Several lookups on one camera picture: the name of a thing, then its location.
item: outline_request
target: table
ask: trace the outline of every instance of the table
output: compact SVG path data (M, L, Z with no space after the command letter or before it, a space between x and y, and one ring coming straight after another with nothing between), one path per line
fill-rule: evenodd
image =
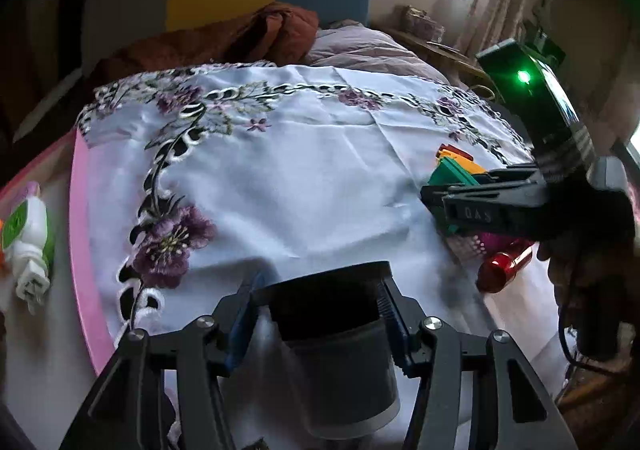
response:
M2 401L38 450L57 450L95 381L78 318L68 254L69 174L42 189L56 233L56 254L44 307L31 316L0 277L7 330Z
M464 55L448 52L430 44L426 40L422 40L420 37L395 28L377 24L372 24L372 27L385 32L425 62L441 71L451 85L458 86L456 82L462 82L467 86L484 85L494 90L494 83L489 78L489 75L482 69L473 66L471 59L466 58Z

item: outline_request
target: purple flower embroidery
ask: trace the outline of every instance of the purple flower embroidery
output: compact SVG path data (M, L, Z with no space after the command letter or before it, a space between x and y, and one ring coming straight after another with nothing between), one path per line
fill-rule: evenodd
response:
M247 131L255 131L256 129L258 129L258 131L260 131L261 133L265 133L267 132L267 127L271 127L268 123L267 123L267 119L266 118L262 118L258 121L256 121L254 118L252 118L250 120L251 122L251 127L249 127L247 129Z
M116 93L120 86L117 82L99 87L95 90L95 103L97 104L97 115L105 118L112 114L120 99L116 100Z
M173 94L163 93L158 98L158 109L165 115L176 109L182 109L200 98L202 89L198 86L181 87Z
M133 269L146 287L174 289L189 269L190 250L205 247L215 235L215 225L196 207L178 208L146 234L133 259Z
M451 112L451 114L463 112L463 108L462 105L460 105L460 102L458 102L457 100L453 100L448 96L442 96L438 98L438 104L446 107Z
M338 95L338 100L350 107L361 107L370 111L377 111L382 107L380 102L354 89L345 89Z

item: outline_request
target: green light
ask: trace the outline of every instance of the green light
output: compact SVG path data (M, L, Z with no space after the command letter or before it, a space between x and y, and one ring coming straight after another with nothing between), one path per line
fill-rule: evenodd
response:
M531 75L526 71L518 71L518 80L520 80L523 84L528 84L531 82Z

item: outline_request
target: gray cup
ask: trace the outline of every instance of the gray cup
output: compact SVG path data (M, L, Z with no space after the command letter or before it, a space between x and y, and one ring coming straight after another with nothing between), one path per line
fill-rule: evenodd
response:
M400 411L384 322L282 343L289 379L308 432L322 439L361 437Z

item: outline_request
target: cable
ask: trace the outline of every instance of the cable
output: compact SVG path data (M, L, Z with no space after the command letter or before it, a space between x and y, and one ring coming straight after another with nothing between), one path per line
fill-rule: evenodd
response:
M567 290L566 297L564 297L564 302L560 306L560 311L558 314L558 337L560 338L560 345L562 347L562 353L564 353L564 357L567 359L570 365L574 367L578 367L578 369L590 370L591 372L597 372L598 374L603 374L604 376L608 376L609 378L619 378L626 375L626 372L613 372L612 370L602 369L601 367L596 367L590 364L585 364L583 362L579 362L574 358L569 350L569 346L566 343L566 334L564 333L564 320L566 319L566 312L569 308L569 304L571 303L571 299L574 295L575 291L575 281L578 276L578 264L580 250L578 251L578 255L576 256L576 263L574 264L574 269L571 272L571 277L569 278L569 289Z
M477 85L472 85L469 88L469 91L473 91L473 93L475 93L477 96L479 96L480 98L482 98L478 93L476 93L476 89L485 89L488 93L490 93L490 96L488 96L487 98L485 98L485 100L488 100L490 102L495 101L495 92L491 89L488 88L486 85L481 85L481 84L477 84Z

